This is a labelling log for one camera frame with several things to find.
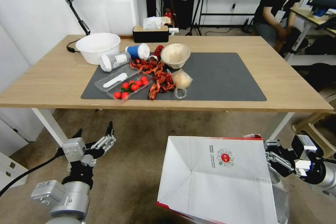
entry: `lamp arm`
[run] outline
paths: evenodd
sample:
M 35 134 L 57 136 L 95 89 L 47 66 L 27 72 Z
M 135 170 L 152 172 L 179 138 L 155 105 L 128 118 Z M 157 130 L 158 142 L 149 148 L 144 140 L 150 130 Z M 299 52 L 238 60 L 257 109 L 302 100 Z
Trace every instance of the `lamp arm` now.
M 82 27 L 82 29 L 84 30 L 86 35 L 90 35 L 91 31 L 90 28 L 86 25 L 86 23 L 81 20 L 81 18 L 78 16 L 76 10 L 74 9 L 74 7 L 72 6 L 72 1 L 74 0 L 65 0 L 67 2 L 67 4 L 69 5 L 70 9 L 72 10 L 73 14 L 75 15 L 75 17 L 78 20 L 78 23 L 80 24 L 80 26 Z

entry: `white plastic bowl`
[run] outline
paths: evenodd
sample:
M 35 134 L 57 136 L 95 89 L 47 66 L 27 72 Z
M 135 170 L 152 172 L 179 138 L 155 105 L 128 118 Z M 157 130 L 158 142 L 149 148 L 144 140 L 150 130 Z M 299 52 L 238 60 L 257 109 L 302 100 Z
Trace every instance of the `white plastic bowl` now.
M 84 59 L 99 65 L 99 58 L 104 54 L 119 53 L 120 37 L 112 33 L 95 33 L 77 41 L 76 47 Z
M 183 67 L 189 57 L 190 49 L 183 44 L 168 45 L 161 53 L 161 60 L 173 69 Z

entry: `plastic tray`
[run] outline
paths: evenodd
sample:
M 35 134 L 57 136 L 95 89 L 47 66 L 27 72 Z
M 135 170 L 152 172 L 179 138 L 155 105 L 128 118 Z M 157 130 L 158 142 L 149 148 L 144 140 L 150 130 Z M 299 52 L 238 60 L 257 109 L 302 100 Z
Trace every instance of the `plastic tray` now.
M 124 81 L 122 81 L 122 82 L 121 82 L 121 81 L 118 81 L 118 82 L 112 84 L 111 86 L 109 86 L 108 88 L 107 88 L 107 87 L 103 87 L 103 85 L 104 85 L 106 82 L 108 82 L 108 81 L 114 79 L 115 77 L 117 77 L 118 75 L 120 75 L 120 74 L 122 74 L 122 73 L 126 73 L 126 74 L 127 74 L 127 78 L 131 78 L 132 76 L 137 75 L 137 73 L 138 73 L 138 69 L 135 69 L 135 70 L 131 69 L 130 66 L 129 66 L 129 64 L 123 65 L 123 66 L 121 66 L 121 67 L 119 67 L 119 68 L 113 69 L 113 70 L 112 70 L 112 73 L 111 73 L 109 76 L 107 76 L 107 77 L 105 77 L 105 78 L 103 78 L 103 79 L 97 80 L 97 81 L 94 83 L 94 85 L 95 85 L 97 88 L 99 88 L 99 90 L 101 90 L 101 91 L 103 91 L 103 92 L 107 92 L 107 91 L 109 91 L 110 89 L 114 88 L 115 86 L 117 86 L 117 85 L 119 85 L 119 84 L 122 84 L 122 83 L 124 83 L 124 82 L 126 81 L 126 80 L 124 80 Z
M 113 94 L 115 93 L 115 92 L 121 92 L 121 88 L 122 88 L 122 85 L 123 85 L 123 83 L 125 83 L 125 82 L 130 82 L 130 81 L 137 81 L 137 80 L 140 80 L 140 78 L 142 77 L 142 76 L 145 76 L 146 78 L 147 78 L 147 80 L 148 80 L 148 84 L 147 85 L 143 85 L 143 86 L 141 86 L 138 90 L 136 90 L 136 91 L 134 91 L 134 92 L 130 92 L 130 93 L 128 93 L 128 98 L 127 99 L 117 99 L 117 98 L 115 98 L 114 96 L 113 96 Z M 147 86 L 149 86 L 149 85 L 152 85 L 153 84 L 153 77 L 151 76 L 151 75 L 147 75 L 147 74 L 145 74 L 144 72 L 140 72 L 140 74 L 138 75 L 138 74 L 136 74 L 136 75 L 133 75 L 133 76 L 131 76 L 131 77 L 129 77 L 129 78 L 127 78 L 126 80 L 124 80 L 123 82 L 120 82 L 119 84 L 117 84 L 117 85 L 115 85 L 113 88 L 111 88 L 111 89 L 109 89 L 107 92 L 106 92 L 106 94 L 108 95 L 108 96 L 110 96 L 110 97 L 112 97 L 113 99 L 115 99 L 115 100 L 120 100 L 120 101 L 126 101 L 126 100 L 128 100 L 128 99 L 130 99 L 133 95 L 135 95 L 136 93 L 139 93 L 139 92 L 141 92 L 145 87 L 147 87 Z

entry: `white table leg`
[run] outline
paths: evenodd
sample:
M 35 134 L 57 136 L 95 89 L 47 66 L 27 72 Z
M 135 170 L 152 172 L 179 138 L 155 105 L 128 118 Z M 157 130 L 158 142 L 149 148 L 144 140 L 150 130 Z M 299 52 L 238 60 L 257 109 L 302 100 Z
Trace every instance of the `white table leg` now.
M 61 127 L 58 125 L 53 115 L 50 113 L 48 109 L 44 108 L 32 108 L 34 113 L 43 123 L 45 128 L 49 131 L 55 141 L 59 146 L 62 146 L 67 140 L 67 136 L 62 131 Z
M 293 115 L 293 112 L 278 113 L 269 124 L 262 138 L 264 140 L 274 140 Z
M 310 28 L 311 28 L 311 24 L 310 23 L 307 23 L 305 26 L 304 26 L 304 29 L 302 31 L 302 33 L 300 34 L 300 36 L 297 38 L 295 44 L 293 45 L 292 47 L 292 50 L 293 51 L 296 51 L 299 46 L 301 45 L 302 41 L 304 40 L 304 38 L 306 37 L 307 33 L 309 32 Z M 294 54 L 293 53 L 288 53 L 285 57 L 285 60 L 288 61 Z

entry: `gray floor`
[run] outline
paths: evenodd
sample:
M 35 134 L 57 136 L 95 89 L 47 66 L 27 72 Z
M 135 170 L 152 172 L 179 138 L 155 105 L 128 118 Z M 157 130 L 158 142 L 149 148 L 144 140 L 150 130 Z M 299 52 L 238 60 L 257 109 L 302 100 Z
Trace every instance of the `gray floor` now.
M 117 143 L 97 162 L 90 192 L 88 223 L 187 223 L 174 213 L 156 206 L 161 168 L 169 135 L 240 137 L 262 133 L 274 113 L 56 110 L 54 116 L 66 135 L 84 129 L 86 142 L 97 141 L 113 120 Z M 297 121 L 304 115 L 298 115 Z M 290 125 L 279 137 L 289 147 Z M 56 143 L 46 130 L 36 142 L 12 158 L 32 168 L 52 157 Z M 30 200 L 38 182 L 61 181 L 67 176 L 64 157 L 28 176 L 25 185 L 7 191 L 0 200 L 1 223 L 45 223 L 47 209 Z M 294 224 L 331 224 L 336 203 L 317 195 L 295 176 L 284 179 L 290 192 L 290 221 Z

